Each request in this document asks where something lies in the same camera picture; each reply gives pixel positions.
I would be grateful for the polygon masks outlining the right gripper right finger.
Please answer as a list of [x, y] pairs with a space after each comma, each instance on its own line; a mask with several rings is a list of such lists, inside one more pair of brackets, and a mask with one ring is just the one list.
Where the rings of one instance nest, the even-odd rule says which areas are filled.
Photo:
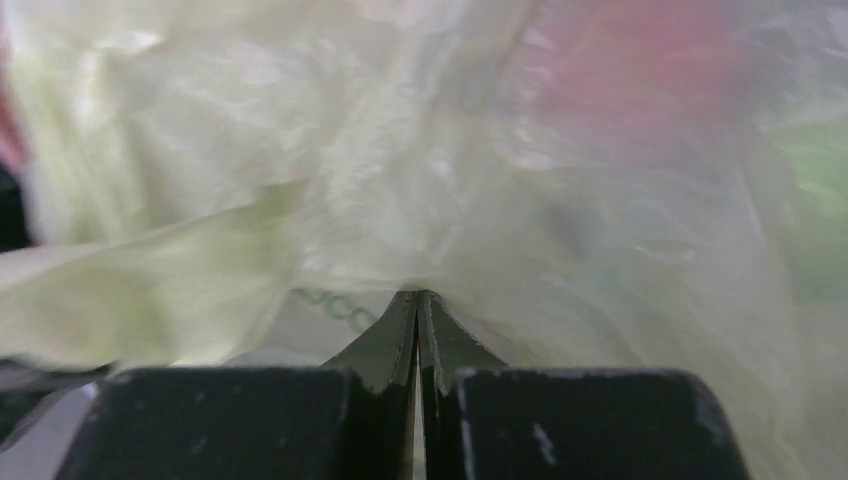
[[519, 369], [417, 295], [431, 479], [746, 479], [713, 392], [664, 368]]

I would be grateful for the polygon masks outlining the light green plastic bag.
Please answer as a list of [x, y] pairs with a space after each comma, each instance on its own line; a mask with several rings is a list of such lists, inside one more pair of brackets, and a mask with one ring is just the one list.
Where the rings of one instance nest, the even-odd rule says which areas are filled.
[[1, 353], [320, 361], [406, 287], [523, 366], [691, 371], [847, 475], [843, 1], [7, 1]]

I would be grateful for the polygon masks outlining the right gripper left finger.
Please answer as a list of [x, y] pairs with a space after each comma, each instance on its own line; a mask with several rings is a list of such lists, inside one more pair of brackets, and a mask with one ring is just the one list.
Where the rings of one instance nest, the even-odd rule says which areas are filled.
[[408, 479], [416, 301], [318, 367], [148, 368], [106, 382], [61, 479]]

